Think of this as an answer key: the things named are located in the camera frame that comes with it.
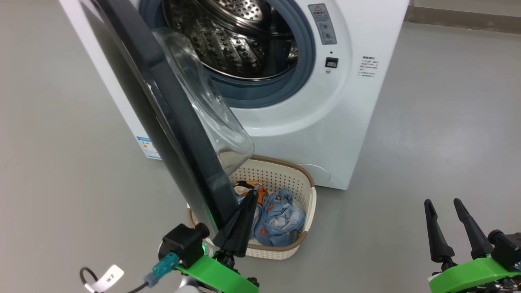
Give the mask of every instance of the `floor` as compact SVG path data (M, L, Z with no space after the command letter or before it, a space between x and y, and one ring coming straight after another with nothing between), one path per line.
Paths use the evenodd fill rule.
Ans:
M115 263L125 276L110 292L126 292L187 222L185 203L135 143L57 1L34 3L0 4L0 281L6 292L84 292L80 267ZM486 234L519 231L520 47L521 35L405 24L349 190L318 189L295 256L239 259L240 272L261 292L428 292L439 265L425 199L458 263L470 245L453 198Z

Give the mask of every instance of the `beige plastic basket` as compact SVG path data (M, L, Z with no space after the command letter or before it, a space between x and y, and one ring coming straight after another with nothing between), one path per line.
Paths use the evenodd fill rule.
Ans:
M271 192L278 192L282 188L288 188L293 195L293 204L306 211L304 228L297 236L297 240L290 246L271 247L255 244L250 241L246 255L255 258L284 260L294 255L302 241L307 236L317 203L317 192L311 175L302 167L266 157L254 156L244 163L230 176L231 182L239 180L260 181ZM188 218L192 227L197 224L197 219L188 208Z

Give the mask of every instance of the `teal connector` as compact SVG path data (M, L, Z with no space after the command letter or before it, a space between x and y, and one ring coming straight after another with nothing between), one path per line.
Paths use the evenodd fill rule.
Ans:
M154 287L159 282L159 279L173 271L178 265L179 258L177 255L173 252L169 253L158 264L154 265L152 272L145 277L144 280L148 283L147 287Z

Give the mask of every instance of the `white washing machine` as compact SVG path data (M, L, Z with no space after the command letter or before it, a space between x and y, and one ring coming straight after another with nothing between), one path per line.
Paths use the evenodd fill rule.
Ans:
M119 78L125 73L103 46L107 36L89 15L93 4L60 2L141 148L160 159L129 103ZM142 19L127 22L168 27L190 40L190 52L252 138L255 154L299 164L317 185L348 188L408 0L133 5Z

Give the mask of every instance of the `stainless steel drum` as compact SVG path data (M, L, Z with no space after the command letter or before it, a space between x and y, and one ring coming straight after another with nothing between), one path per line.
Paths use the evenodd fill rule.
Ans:
M264 0L163 0L163 11L203 64L222 75L264 80L296 65L293 34Z

